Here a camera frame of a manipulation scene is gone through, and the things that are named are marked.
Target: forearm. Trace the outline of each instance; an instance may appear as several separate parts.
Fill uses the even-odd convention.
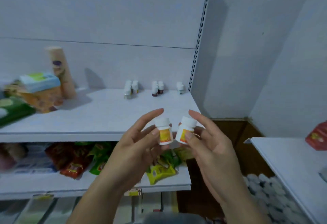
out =
[[[268,224],[267,216],[263,215],[250,193],[240,192],[237,197],[222,204],[228,224]]]
[[[98,176],[74,209],[66,224],[113,222],[122,194]]]

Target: white pill bottle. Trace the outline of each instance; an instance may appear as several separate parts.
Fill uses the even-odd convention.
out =
[[[174,141],[169,118],[155,120],[155,124],[160,133],[159,145],[168,145]]]
[[[186,132],[194,133],[194,128],[195,128],[196,125],[197,125],[197,120],[194,120],[192,118],[183,116],[182,117],[182,124],[178,127],[176,140],[179,143],[187,145],[185,134],[186,134]]]

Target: pill bottle label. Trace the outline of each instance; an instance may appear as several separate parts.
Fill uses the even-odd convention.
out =
[[[160,130],[159,132],[160,132],[160,142],[171,141],[169,129]]]
[[[185,142],[185,143],[187,143],[187,140],[186,140],[186,138],[185,138],[185,134],[186,134],[186,132],[194,133],[194,131],[190,131],[190,130],[183,129],[182,135],[181,135],[181,137],[180,137],[180,141]]]

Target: store shelf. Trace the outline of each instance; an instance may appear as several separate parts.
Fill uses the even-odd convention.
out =
[[[51,174],[21,174],[0,175],[0,200],[27,199],[35,194],[50,193],[55,197],[77,197],[82,196],[91,185],[95,175],[84,172],[79,180],[65,177],[59,173]],[[162,192],[190,190],[191,179],[187,167],[180,166],[178,174],[158,181],[150,185],[146,174],[141,182],[135,185],[142,192]]]
[[[2,142],[117,141],[143,114],[164,108],[173,131],[188,110],[198,110],[192,95],[166,90],[152,97],[141,90],[124,99],[122,89],[79,89],[76,99],[66,100],[60,110],[35,114],[0,129]]]
[[[251,138],[255,148],[314,224],[327,220],[327,183],[318,172],[327,151],[315,151],[304,139]]]

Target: right hand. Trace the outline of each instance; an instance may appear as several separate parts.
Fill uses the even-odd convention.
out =
[[[210,119],[193,110],[189,114],[205,127],[194,129],[201,140],[191,132],[185,137],[213,197],[221,205],[247,197],[248,190],[231,140]]]

